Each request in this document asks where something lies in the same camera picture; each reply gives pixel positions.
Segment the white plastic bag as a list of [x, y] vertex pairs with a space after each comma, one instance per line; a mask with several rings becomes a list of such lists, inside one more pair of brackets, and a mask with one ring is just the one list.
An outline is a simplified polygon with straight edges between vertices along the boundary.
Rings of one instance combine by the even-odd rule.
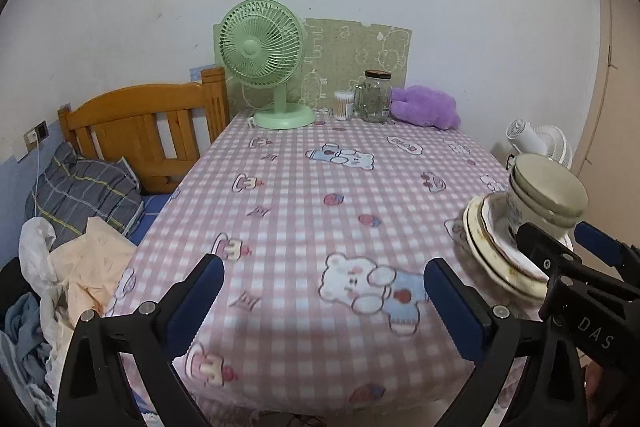
[[58, 280], [50, 260], [50, 249], [55, 239], [54, 228], [44, 218], [33, 217], [22, 226], [18, 260], [25, 281], [39, 297]]

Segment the white floor fan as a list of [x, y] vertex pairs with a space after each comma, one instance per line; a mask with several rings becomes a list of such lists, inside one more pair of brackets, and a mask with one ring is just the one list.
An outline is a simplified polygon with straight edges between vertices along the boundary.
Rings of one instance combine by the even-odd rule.
[[506, 127], [506, 139], [518, 154], [546, 156], [565, 168], [572, 168], [574, 153], [564, 132], [553, 124], [534, 127], [529, 121], [515, 119]]

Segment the cream crumpled cloth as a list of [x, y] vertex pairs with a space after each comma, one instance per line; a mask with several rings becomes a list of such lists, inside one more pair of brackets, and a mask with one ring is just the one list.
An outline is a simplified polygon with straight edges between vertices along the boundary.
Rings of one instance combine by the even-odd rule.
[[99, 217], [89, 218], [84, 234], [52, 251], [50, 259], [60, 295], [54, 305], [58, 339], [67, 340], [82, 312], [105, 317], [136, 245]]

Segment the white red floral plate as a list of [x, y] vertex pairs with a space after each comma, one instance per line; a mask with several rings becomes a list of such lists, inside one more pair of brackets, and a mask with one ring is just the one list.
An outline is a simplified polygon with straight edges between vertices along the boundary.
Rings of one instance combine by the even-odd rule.
[[506, 193], [488, 194], [482, 198], [478, 215], [485, 235], [490, 240], [495, 251], [512, 268], [532, 280], [547, 282], [547, 275], [532, 260], [518, 250], [518, 246], [516, 246], [515, 239], [509, 229], [507, 212]]

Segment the purple plush toy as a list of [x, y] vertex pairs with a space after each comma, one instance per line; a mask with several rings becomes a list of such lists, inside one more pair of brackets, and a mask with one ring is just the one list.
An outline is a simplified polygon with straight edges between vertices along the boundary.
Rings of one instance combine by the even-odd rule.
[[393, 88], [390, 113], [408, 124], [439, 130], [458, 129], [461, 124], [456, 100], [445, 92], [424, 86]]

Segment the green cartoon wall mat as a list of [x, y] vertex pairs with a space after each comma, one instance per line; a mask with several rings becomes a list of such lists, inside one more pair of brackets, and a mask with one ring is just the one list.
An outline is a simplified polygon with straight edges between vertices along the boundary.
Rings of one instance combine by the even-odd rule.
[[[355, 89], [367, 69], [386, 70], [392, 75], [392, 86], [405, 86], [410, 30], [352, 20], [300, 21], [306, 31], [306, 55], [302, 68], [288, 82], [288, 101], [311, 108], [331, 107], [334, 92]], [[215, 50], [218, 26], [214, 26], [214, 62], [226, 72]], [[226, 86], [232, 113], [272, 102], [269, 91], [243, 86], [228, 72]]]

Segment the wooden bed headboard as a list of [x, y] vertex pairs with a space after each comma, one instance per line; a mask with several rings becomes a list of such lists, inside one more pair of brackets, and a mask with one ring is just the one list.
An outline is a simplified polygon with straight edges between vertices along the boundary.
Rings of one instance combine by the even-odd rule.
[[199, 82], [147, 83], [106, 92], [76, 109], [58, 110], [64, 140], [82, 156], [126, 159], [145, 192], [169, 194], [201, 153], [194, 112], [214, 142], [230, 122], [226, 72], [201, 72]]

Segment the beige bowl wall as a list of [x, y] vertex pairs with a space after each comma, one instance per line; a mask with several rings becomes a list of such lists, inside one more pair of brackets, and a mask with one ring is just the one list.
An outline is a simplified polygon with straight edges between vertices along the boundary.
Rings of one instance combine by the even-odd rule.
[[564, 246], [573, 249], [573, 244], [567, 229], [559, 228], [556, 225], [552, 225], [549, 221], [544, 220], [544, 218], [539, 216], [532, 208], [529, 208], [520, 196], [511, 190], [506, 192], [506, 219], [509, 221], [512, 234], [515, 234], [525, 223], [531, 223]]

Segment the yellow floral plate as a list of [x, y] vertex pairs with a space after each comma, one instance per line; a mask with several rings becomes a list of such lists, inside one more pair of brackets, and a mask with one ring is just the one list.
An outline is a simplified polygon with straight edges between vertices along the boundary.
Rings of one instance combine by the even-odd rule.
[[488, 277], [505, 291], [531, 303], [542, 303], [547, 294], [547, 283], [532, 279], [510, 265], [491, 246], [480, 226], [480, 196], [474, 196], [462, 215], [466, 241], [473, 257], [483, 267]]

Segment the wall power socket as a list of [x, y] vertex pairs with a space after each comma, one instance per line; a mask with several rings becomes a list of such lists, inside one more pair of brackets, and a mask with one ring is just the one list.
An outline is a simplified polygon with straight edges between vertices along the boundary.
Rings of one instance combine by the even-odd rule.
[[24, 134], [24, 142], [26, 150], [29, 152], [34, 148], [37, 148], [40, 143], [47, 139], [49, 136], [49, 129], [47, 121], [41, 121], [40, 124], [36, 124], [35, 127], [30, 129]]

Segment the glass mason jar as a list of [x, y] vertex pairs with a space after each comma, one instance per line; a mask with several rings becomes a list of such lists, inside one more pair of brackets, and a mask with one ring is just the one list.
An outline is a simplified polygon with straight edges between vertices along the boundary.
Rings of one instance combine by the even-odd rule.
[[355, 110], [358, 116], [372, 124], [385, 124], [390, 115], [390, 92], [392, 75], [386, 70], [367, 69], [363, 80], [354, 93]]

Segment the blue plaid pillow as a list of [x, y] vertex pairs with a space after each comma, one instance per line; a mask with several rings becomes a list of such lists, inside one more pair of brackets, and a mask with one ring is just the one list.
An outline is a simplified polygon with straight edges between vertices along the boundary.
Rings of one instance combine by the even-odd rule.
[[58, 247], [84, 234], [92, 217], [128, 235], [143, 208], [140, 180], [125, 158], [90, 159], [64, 142], [29, 192], [25, 218], [46, 219], [55, 233], [53, 246]]

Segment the beige bowl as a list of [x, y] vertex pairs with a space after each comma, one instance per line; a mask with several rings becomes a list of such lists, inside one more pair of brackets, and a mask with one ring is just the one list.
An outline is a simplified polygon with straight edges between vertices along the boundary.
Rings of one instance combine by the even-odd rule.
[[552, 210], [547, 209], [543, 205], [540, 205], [539, 202], [536, 202], [535, 199], [532, 199], [528, 194], [526, 194], [521, 187], [516, 183], [514, 176], [510, 176], [509, 182], [511, 185], [511, 190], [518, 196], [519, 199], [523, 202], [523, 204], [528, 207], [533, 213], [536, 213], [537, 216], [546, 220], [552, 225], [556, 225], [557, 227], [570, 229], [574, 228], [575, 225], [579, 221], [582, 221], [583, 215], [579, 216], [564, 216], [562, 213], [558, 213]]
[[549, 157], [520, 154], [514, 158], [511, 173], [519, 188], [552, 212], [579, 218], [588, 207], [584, 184], [570, 169]]

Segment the blue crumpled clothing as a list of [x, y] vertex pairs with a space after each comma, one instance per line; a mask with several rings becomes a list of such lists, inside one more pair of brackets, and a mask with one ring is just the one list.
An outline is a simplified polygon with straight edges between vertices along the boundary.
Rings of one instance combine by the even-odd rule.
[[53, 395], [46, 382], [50, 351], [40, 327], [39, 303], [27, 293], [6, 311], [1, 327], [1, 369], [38, 426], [55, 425]]

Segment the cotton swab container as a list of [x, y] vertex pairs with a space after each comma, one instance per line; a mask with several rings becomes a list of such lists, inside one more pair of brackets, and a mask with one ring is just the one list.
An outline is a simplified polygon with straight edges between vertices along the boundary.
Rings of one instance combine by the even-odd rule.
[[334, 92], [334, 117], [339, 121], [346, 121], [352, 117], [354, 109], [355, 93], [352, 91]]

